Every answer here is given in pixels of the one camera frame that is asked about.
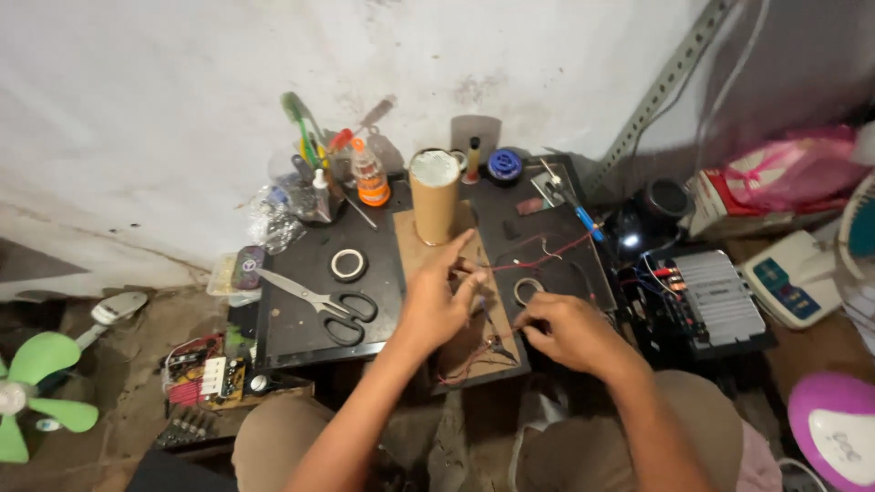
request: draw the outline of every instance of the clear plastic bag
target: clear plastic bag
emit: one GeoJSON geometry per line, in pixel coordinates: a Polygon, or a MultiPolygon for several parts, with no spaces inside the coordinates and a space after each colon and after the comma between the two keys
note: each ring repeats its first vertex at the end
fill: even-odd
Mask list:
{"type": "Polygon", "coordinates": [[[249,237],[275,255],[306,233],[304,224],[292,213],[289,196],[277,186],[265,186],[249,202],[249,237]]]}

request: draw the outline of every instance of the electric fan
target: electric fan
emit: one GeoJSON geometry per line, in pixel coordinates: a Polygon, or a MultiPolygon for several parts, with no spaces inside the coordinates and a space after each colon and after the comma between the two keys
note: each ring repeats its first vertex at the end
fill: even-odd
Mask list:
{"type": "Polygon", "coordinates": [[[786,327],[810,327],[844,302],[849,317],[869,320],[875,337],[875,301],[870,308],[854,300],[875,299],[875,173],[860,183],[835,225],[788,235],[746,261],[741,274],[786,327]]]}
{"type": "Polygon", "coordinates": [[[16,414],[25,407],[51,416],[72,432],[85,432],[97,422],[97,408],[91,404],[37,397],[37,384],[75,364],[80,354],[71,338],[45,332],[21,346],[8,370],[0,361],[0,461],[26,463],[30,459],[16,422],[16,414]]]}

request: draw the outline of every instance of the workbench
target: workbench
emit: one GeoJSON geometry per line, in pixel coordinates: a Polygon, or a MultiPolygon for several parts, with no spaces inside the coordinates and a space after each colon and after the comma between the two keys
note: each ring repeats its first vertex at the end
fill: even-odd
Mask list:
{"type": "MultiPolygon", "coordinates": [[[[563,174],[570,183],[578,182],[568,156],[551,155],[544,158],[548,163],[558,165],[555,169],[564,169],[563,174]]],[[[501,264],[511,264],[514,255],[523,262],[542,257],[540,242],[513,254],[502,255],[519,241],[533,235],[548,233],[548,249],[556,250],[586,233],[584,225],[567,206],[524,217],[517,215],[517,203],[540,196],[529,180],[544,171],[540,158],[525,159],[524,164],[522,179],[515,186],[501,188],[486,179],[472,186],[460,185],[459,198],[471,202],[486,255],[493,265],[499,260],[501,264]]],[[[318,294],[339,290],[366,293],[378,305],[379,311],[372,322],[363,324],[366,328],[364,341],[354,347],[337,346],[318,324],[316,312],[309,303],[270,283],[262,282],[262,299],[257,308],[255,371],[369,357],[380,352],[395,330],[405,282],[392,214],[412,208],[410,187],[402,179],[394,180],[392,196],[386,205],[360,207],[377,223],[379,231],[373,231],[361,216],[346,205],[332,224],[310,227],[304,237],[285,251],[273,257],[268,256],[264,268],[295,280],[318,294]],[[362,251],[367,256],[369,266],[362,278],[344,285],[335,281],[330,274],[329,262],[334,253],[347,248],[362,251]]],[[[513,268],[496,271],[494,275],[501,302],[508,319],[512,320],[522,310],[515,300],[514,285],[520,278],[533,277],[533,271],[513,268]]],[[[590,241],[563,253],[562,261],[546,262],[543,269],[537,272],[537,277],[548,292],[580,298],[589,297],[587,285],[590,285],[599,307],[606,311],[616,308],[599,257],[590,241]],[[581,268],[572,268],[571,263],[581,268]],[[583,278],[582,271],[594,273],[589,282],[583,278]]],[[[514,334],[513,343],[521,354],[517,367],[473,378],[476,381],[466,382],[466,385],[529,372],[531,369],[519,332],[514,334]]]]}

